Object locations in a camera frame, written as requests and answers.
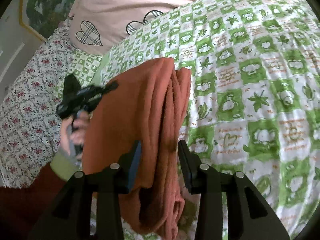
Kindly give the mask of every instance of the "folded orange garment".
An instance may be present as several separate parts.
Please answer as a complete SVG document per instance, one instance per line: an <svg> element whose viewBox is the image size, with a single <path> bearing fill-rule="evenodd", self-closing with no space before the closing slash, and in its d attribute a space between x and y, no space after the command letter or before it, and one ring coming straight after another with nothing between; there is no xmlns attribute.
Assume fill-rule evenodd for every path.
<svg viewBox="0 0 320 240"><path fill-rule="evenodd" d="M177 141L190 93L190 70L174 70L172 58L147 61L113 80L90 121L83 151L86 174L99 172L129 152L142 155L132 192L120 195L121 216L140 234L175 239L184 199L177 174Z"/></svg>

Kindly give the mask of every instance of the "metal rivet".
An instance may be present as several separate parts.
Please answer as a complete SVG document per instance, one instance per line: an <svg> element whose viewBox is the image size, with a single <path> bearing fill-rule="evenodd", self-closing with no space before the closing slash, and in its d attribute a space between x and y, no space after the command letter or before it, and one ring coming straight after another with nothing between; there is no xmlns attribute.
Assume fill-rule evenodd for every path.
<svg viewBox="0 0 320 240"><path fill-rule="evenodd" d="M243 179L244 178L244 173L242 171L237 171L236 172L236 176L240 179Z"/></svg>
<svg viewBox="0 0 320 240"><path fill-rule="evenodd" d="M77 171L76 173L75 173L75 177L76 177L76 179L79 179L79 178L82 178L83 177L83 172L82 171Z"/></svg>
<svg viewBox="0 0 320 240"><path fill-rule="evenodd" d="M118 163L112 163L112 164L110 165L110 168L111 168L112 170L117 170L117 169L120 168L120 165L119 165Z"/></svg>
<svg viewBox="0 0 320 240"><path fill-rule="evenodd" d="M206 171L207 169L209 169L209 165L202 163L202 164L200 165L200 169Z"/></svg>

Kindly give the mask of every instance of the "bed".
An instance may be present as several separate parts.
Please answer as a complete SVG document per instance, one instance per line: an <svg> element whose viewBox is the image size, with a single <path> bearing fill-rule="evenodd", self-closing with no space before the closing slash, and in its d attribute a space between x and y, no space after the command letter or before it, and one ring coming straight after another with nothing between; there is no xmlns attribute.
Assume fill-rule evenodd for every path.
<svg viewBox="0 0 320 240"><path fill-rule="evenodd" d="M36 52L1 106L6 186L30 185L59 146L54 110L61 99L54 86L72 61L70 23ZM177 69L190 68L180 139L218 171L244 171L294 239L320 197L319 37L319 22L305 0L197 0L113 46L100 84L155 57L173 57ZM194 239L199 197L183 185L182 191L179 238ZM123 226L126 239L158 238ZM227 232L225 215L224 239Z"/></svg>

